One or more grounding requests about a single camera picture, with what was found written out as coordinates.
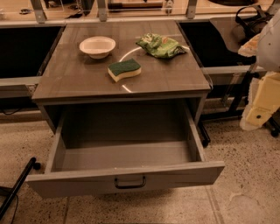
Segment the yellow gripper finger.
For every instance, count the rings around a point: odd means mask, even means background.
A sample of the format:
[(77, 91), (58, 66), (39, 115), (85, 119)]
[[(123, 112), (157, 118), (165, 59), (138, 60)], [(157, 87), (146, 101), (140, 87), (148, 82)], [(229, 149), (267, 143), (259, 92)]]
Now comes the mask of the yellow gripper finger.
[(280, 108), (280, 73), (267, 72), (261, 79), (253, 78), (248, 91), (240, 127), (243, 130), (261, 128)]

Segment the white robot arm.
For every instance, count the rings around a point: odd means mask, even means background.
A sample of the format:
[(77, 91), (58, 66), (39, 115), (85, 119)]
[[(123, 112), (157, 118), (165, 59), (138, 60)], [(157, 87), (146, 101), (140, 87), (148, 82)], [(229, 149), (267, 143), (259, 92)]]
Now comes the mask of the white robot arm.
[(240, 122), (243, 130), (256, 130), (280, 108), (280, 10), (238, 53), (256, 56), (256, 64), (267, 71), (260, 80), (252, 80)]

